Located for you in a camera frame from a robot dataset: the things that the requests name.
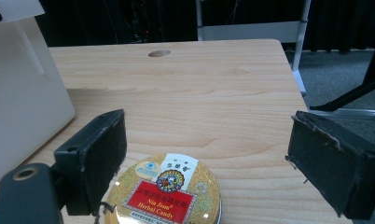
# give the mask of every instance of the white box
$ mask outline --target white box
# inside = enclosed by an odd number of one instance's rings
[[[12,2],[11,5],[17,7],[27,1],[5,2]],[[5,6],[2,4],[0,12],[4,18],[0,22],[0,180],[46,143],[75,115],[75,109],[48,46],[32,17],[33,11],[25,10],[30,14],[25,16],[31,16],[27,19],[22,19],[25,17],[23,16],[9,20],[4,16],[7,13],[3,13]]]

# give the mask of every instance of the gold tin lid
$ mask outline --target gold tin lid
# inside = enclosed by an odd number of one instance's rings
[[[219,223],[219,187],[202,162],[182,154],[159,154],[136,163],[108,194],[114,213],[106,224]]]

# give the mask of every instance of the circular emblem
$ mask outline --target circular emblem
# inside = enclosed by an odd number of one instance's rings
[[[156,181],[158,188],[166,193],[175,192],[182,188],[185,178],[177,170],[167,170],[161,173]]]

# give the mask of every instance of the red label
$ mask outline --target red label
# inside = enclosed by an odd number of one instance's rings
[[[182,191],[165,193],[152,182],[142,181],[127,201],[131,209],[161,217],[168,221],[183,223],[190,213],[189,207],[195,197]]]

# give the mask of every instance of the wooden table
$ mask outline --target wooden table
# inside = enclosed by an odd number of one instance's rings
[[[149,57],[169,50],[163,57]],[[218,181],[222,223],[351,223],[285,161],[297,110],[306,110],[279,42],[239,40],[55,48],[76,117],[27,162],[97,115],[124,108],[121,171],[159,153],[204,162]],[[69,217],[65,223],[92,223]]]

